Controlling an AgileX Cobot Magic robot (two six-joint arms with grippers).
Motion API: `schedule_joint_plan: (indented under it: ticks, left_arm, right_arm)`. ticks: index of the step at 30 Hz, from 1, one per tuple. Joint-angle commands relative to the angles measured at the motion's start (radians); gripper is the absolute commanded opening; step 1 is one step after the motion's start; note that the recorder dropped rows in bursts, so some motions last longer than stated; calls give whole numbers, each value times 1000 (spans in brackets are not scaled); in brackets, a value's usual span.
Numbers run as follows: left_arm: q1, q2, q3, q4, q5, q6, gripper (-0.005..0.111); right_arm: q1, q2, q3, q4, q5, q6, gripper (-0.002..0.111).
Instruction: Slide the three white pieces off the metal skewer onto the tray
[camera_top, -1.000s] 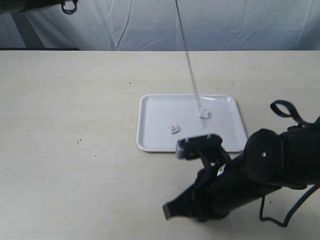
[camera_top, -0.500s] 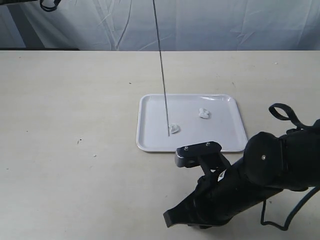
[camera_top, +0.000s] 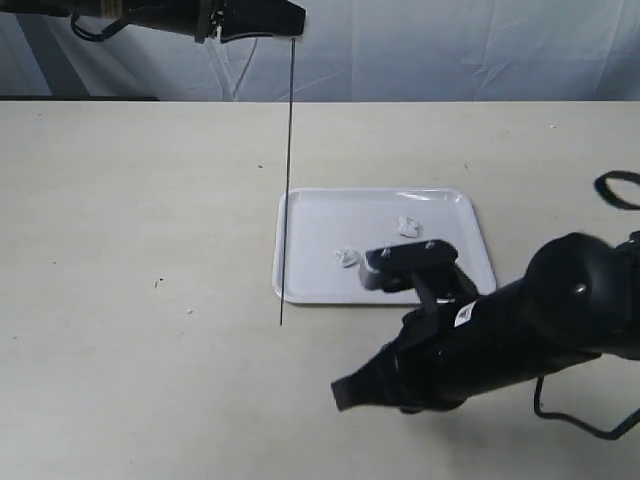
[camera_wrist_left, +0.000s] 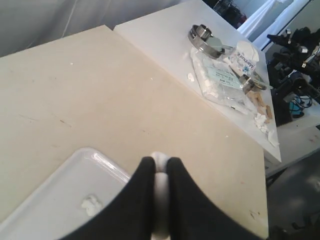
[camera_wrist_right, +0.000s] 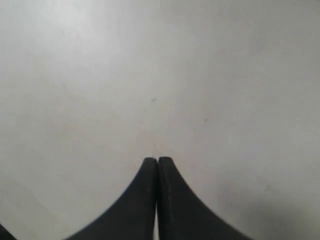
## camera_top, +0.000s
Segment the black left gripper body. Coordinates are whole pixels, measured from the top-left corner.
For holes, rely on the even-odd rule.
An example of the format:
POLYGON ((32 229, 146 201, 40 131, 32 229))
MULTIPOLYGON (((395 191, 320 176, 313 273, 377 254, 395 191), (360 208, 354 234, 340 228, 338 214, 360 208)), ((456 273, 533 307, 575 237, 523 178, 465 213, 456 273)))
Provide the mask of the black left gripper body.
POLYGON ((192 37, 203 43, 217 27, 222 1, 102 1, 101 17, 112 19, 101 32, 109 39, 127 26, 192 37))

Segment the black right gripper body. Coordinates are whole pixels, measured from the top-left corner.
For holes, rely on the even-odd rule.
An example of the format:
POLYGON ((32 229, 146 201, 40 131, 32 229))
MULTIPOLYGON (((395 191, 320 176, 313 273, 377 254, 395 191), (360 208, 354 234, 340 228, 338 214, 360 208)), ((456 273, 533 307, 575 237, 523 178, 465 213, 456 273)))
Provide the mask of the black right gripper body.
POLYGON ((394 374, 396 406, 405 413, 451 411, 498 389, 499 305, 478 299, 406 314, 394 341, 394 374))

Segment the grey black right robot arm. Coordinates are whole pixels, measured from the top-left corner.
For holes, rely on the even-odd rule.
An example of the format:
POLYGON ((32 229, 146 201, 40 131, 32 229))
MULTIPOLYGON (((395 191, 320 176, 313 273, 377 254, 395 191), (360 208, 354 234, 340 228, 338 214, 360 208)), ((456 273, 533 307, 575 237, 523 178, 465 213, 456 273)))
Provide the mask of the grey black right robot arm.
POLYGON ((552 240, 524 275, 481 294, 443 240, 366 252, 369 291, 416 292, 398 336, 333 382, 336 406, 451 411, 466 400, 614 355, 639 356, 639 239, 552 240))

